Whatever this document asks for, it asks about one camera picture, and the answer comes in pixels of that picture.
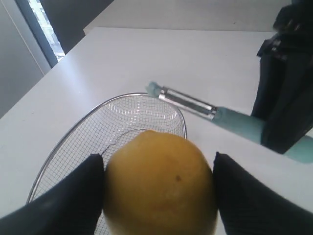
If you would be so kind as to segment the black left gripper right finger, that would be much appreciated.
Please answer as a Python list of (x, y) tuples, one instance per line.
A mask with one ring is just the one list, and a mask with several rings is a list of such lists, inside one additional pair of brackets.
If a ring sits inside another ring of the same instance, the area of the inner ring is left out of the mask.
[(217, 152), (213, 179), (228, 235), (311, 235), (313, 214), (277, 194), (227, 154)]

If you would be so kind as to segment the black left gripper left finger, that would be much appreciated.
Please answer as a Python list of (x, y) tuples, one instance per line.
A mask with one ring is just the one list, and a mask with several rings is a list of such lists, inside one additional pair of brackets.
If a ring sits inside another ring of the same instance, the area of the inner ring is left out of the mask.
[(91, 154), (34, 201), (1, 218), (2, 235), (92, 235), (103, 207), (104, 164)]

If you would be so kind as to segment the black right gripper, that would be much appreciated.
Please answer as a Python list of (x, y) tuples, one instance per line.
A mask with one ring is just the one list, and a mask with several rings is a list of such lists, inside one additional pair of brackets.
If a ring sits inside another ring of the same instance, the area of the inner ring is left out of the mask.
[(284, 154), (313, 127), (313, 2), (282, 7), (273, 29), (257, 53), (260, 79), (251, 115), (265, 121), (261, 144)]

